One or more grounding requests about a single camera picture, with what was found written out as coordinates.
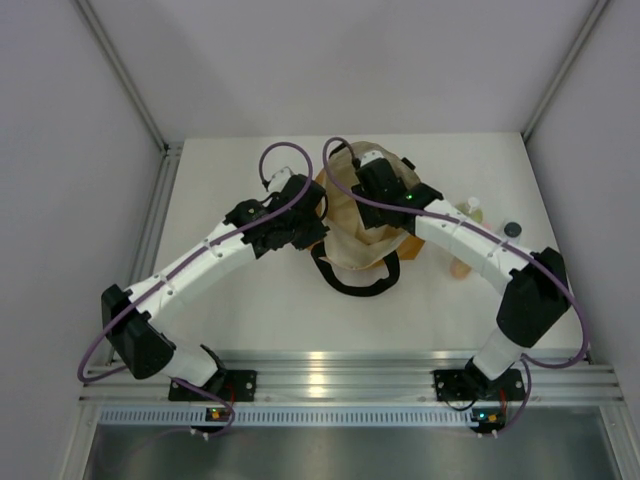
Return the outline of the white bottle black cap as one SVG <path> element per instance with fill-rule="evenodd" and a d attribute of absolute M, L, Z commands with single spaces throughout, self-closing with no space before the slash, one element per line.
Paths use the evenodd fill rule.
<path fill-rule="evenodd" d="M 522 226 L 513 220 L 505 221 L 501 228 L 502 237 L 511 244 L 517 245 L 522 236 Z"/>

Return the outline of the tan canvas tote bag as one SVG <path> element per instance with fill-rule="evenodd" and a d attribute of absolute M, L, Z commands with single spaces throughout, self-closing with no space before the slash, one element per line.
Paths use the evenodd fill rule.
<path fill-rule="evenodd" d="M 406 187 L 419 184 L 420 178 L 415 167 L 405 159 L 390 152 L 379 144 L 357 141 L 351 144 L 354 153 L 379 153 L 389 160 L 394 173 L 403 180 Z M 340 145 L 328 159 L 329 170 L 340 184 L 353 187 L 358 183 L 352 156 L 347 147 Z M 324 280 L 338 292 L 354 297 L 373 297 L 392 288 L 400 278 L 400 261 L 414 260 L 425 242 L 402 229 L 392 226 L 379 226 L 365 229 L 356 201 L 343 193 L 321 170 L 315 178 L 316 183 L 325 189 L 328 206 L 323 223 L 329 230 L 321 242 L 309 247 L 312 258 Z M 374 267 L 385 267 L 386 276 L 366 286 L 343 283 L 335 271 L 356 273 L 356 278 L 365 279 L 363 273 Z"/>

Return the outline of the orange bottle pink cap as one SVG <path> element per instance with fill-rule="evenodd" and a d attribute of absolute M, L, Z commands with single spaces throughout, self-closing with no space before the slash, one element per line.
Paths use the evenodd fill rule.
<path fill-rule="evenodd" d="M 472 272 L 472 267 L 459 259 L 454 258 L 450 263 L 449 272 L 454 279 L 464 280 Z"/>

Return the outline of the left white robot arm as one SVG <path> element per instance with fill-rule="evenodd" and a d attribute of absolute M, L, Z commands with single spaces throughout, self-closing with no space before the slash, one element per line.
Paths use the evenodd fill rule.
<path fill-rule="evenodd" d="M 295 174 L 267 201 L 234 207 L 199 245 L 160 272 L 101 295 L 106 338 L 137 380 L 157 374 L 179 378 L 207 400 L 226 386 L 226 369 L 207 346 L 191 347 L 169 336 L 186 306 L 239 267 L 286 245 L 303 250 L 322 240 L 327 226 L 319 210 L 325 189 Z"/>

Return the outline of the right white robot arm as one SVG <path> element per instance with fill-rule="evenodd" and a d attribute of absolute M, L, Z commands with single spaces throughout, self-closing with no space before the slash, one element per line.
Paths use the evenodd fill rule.
<path fill-rule="evenodd" d="M 467 389 L 488 397 L 503 374 L 567 312 L 564 260 L 550 247 L 521 250 L 471 220 L 441 192 L 419 183 L 409 187 L 380 153 L 352 162 L 351 188 L 365 228 L 391 226 L 435 244 L 470 266 L 501 295 L 497 326 L 467 362 Z"/>

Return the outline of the green pump bottle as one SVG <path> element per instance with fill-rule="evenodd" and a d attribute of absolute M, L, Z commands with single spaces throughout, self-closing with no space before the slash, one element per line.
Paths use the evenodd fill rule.
<path fill-rule="evenodd" d="M 467 200 L 458 203 L 456 209 L 465 217 L 478 224 L 484 222 L 484 212 L 481 208 L 481 202 L 476 197 L 469 197 Z"/>

